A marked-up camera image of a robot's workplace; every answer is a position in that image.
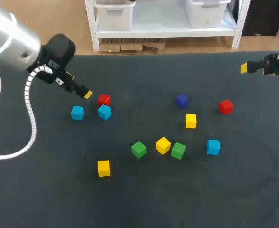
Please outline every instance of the white storage box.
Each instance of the white storage box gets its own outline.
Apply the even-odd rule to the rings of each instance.
[[[94,6],[99,16],[99,29],[103,31],[128,31],[132,29],[135,2],[128,0],[96,0]]]
[[[190,27],[194,29],[219,27],[227,4],[231,0],[185,0]]]

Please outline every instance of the blue cube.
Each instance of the blue cube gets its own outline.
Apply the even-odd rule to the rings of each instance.
[[[98,109],[98,116],[104,120],[107,120],[111,116],[111,108],[103,104]]]
[[[219,155],[220,152],[220,141],[209,139],[207,144],[207,154]]]
[[[180,94],[176,98],[176,104],[180,108],[187,108],[189,104],[189,98],[185,94]]]
[[[84,117],[84,108],[79,106],[74,106],[71,111],[71,117],[73,120],[82,120]]]

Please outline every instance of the wooden floor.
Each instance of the wooden floor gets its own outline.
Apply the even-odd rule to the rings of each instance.
[[[7,10],[41,37],[42,44],[54,34],[64,33],[76,44],[78,55],[99,55],[94,52],[84,0],[0,0]],[[197,52],[230,52],[232,37],[172,38],[166,54]],[[237,51],[277,51],[276,37],[242,37]]]

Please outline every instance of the dark blue cube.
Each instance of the dark blue cube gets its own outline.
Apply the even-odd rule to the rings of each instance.
[[[189,104],[189,98],[185,94],[180,94],[176,98],[176,104],[180,108],[187,108]]]

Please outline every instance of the white shelf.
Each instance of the white shelf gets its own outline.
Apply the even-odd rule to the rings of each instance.
[[[130,31],[102,31],[98,38],[169,38],[234,36],[236,23],[226,8],[221,26],[192,29],[180,0],[137,0]]]

